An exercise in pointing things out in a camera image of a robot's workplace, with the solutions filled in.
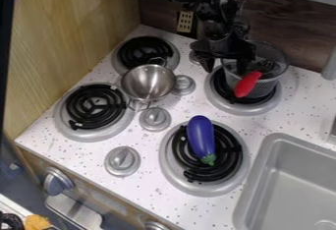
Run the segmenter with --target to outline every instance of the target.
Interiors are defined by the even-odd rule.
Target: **purple eggplant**
[[[205,116],[193,117],[187,125],[189,144],[194,154],[204,164],[213,165],[216,160],[214,129]]]

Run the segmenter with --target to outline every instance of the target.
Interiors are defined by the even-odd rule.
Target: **wooden backsplash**
[[[145,25],[176,32],[181,6],[167,0],[139,0]],[[252,39],[282,47],[292,65],[319,72],[336,46],[336,7],[308,0],[248,0],[243,16]]]
[[[16,0],[4,125],[10,139],[139,22],[138,0]]]

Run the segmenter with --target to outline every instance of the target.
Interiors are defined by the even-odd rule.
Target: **silver knob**
[[[111,150],[105,158],[106,170],[118,177],[134,174],[140,167],[140,155],[128,146],[117,147]]]
[[[172,93],[176,95],[187,95],[196,89],[196,83],[193,78],[185,75],[176,76],[176,84]]]
[[[161,132],[167,129],[171,121],[169,112],[160,107],[149,108],[140,115],[140,125],[150,132]]]
[[[64,191],[70,191],[75,187],[71,179],[60,170],[48,167],[45,171],[47,176],[43,183],[43,189],[48,195],[58,196]]]
[[[148,221],[144,225],[144,230],[169,230],[169,228],[162,225],[161,223]]]

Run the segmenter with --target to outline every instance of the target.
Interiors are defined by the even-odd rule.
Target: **silver pot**
[[[272,60],[276,63],[276,67],[272,72],[267,73],[259,79],[253,90],[246,96],[247,98],[260,98],[268,95],[273,91],[279,79],[287,71],[289,63],[287,55],[277,46],[265,41],[250,41],[256,46],[256,59],[250,62],[247,74],[257,68],[257,63],[261,60]],[[244,77],[237,73],[236,60],[221,60],[226,83],[231,90],[234,90],[237,83]]]
[[[121,87],[131,99],[129,107],[140,110],[165,97],[175,83],[176,77],[171,70],[148,64],[128,71],[121,80]]]

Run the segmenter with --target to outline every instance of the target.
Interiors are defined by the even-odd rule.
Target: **wooden panel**
[[[138,0],[16,0],[5,112],[9,138],[138,24]]]
[[[139,2],[143,24],[176,32],[180,5],[167,0]],[[335,6],[308,0],[248,0],[243,15],[252,24],[252,38],[282,47],[292,65],[319,72],[336,46]]]
[[[24,158],[25,163],[29,164],[30,169],[33,170],[34,176],[37,177],[36,180],[40,189],[42,189],[43,187],[43,182],[45,178],[45,168],[55,167],[61,170],[75,183],[75,188],[71,192],[67,192],[66,194],[76,201],[81,201],[85,205],[93,207],[97,212],[104,214],[110,213],[115,216],[118,216],[122,220],[135,226],[137,229],[143,229],[142,225],[140,224],[140,221],[141,222],[156,221],[169,227],[169,229],[171,230],[181,230],[180,227],[168,222],[167,220],[158,218],[154,214],[144,211],[144,209],[142,208],[137,208],[132,204],[124,200],[121,200],[116,195],[113,195],[105,190],[102,190],[101,188],[93,186],[90,182],[83,179],[82,177],[74,175],[73,173],[63,168],[60,168],[60,166],[55,165],[54,163],[48,162],[25,149],[20,148],[19,151],[21,152],[21,157]],[[97,199],[98,196],[93,196],[92,194],[96,195],[99,194],[101,198],[105,198],[105,201],[102,201],[101,199],[98,200]],[[120,206],[124,207],[127,211],[127,215],[120,213],[119,210],[116,210],[116,206],[109,206],[109,204],[111,205],[119,204]]]

